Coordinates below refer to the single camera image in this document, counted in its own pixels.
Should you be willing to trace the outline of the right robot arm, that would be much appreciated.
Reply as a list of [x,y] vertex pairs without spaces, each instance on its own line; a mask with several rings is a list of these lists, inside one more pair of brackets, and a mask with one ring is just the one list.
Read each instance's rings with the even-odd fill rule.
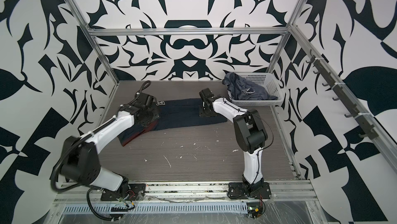
[[237,144],[244,152],[243,189],[248,196],[258,193],[264,186],[262,152],[268,134],[258,111],[247,110],[216,96],[209,88],[199,92],[201,114],[205,117],[222,115],[234,125]]

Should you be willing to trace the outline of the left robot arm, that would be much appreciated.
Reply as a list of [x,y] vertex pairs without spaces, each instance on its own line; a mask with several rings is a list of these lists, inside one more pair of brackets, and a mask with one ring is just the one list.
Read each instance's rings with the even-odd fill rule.
[[103,168],[99,154],[115,138],[124,136],[128,129],[135,125],[147,127],[158,119],[157,99],[139,93],[136,100],[121,105],[112,118],[93,131],[66,139],[61,157],[50,176],[52,190],[63,193],[86,186],[124,194],[128,180]]

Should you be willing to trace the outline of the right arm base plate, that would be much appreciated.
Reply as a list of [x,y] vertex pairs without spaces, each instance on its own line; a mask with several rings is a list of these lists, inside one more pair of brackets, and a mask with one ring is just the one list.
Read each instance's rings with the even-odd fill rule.
[[249,187],[246,183],[229,183],[227,197],[232,200],[271,198],[271,189],[267,182],[258,182]]

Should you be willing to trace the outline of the navy tank top red trim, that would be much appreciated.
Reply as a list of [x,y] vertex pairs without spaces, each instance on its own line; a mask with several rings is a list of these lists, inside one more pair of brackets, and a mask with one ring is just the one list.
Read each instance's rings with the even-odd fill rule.
[[222,115],[211,117],[200,116],[202,100],[199,98],[159,101],[156,103],[159,111],[159,119],[147,127],[135,124],[133,127],[118,135],[122,146],[150,131],[167,130],[173,128],[205,126],[227,122]]

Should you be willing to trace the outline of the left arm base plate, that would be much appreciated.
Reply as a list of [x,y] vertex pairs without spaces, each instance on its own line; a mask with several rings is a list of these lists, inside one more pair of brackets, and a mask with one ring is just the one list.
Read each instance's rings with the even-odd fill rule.
[[145,183],[122,183],[116,191],[104,190],[101,201],[116,201],[122,197],[126,201],[135,201],[145,196]]

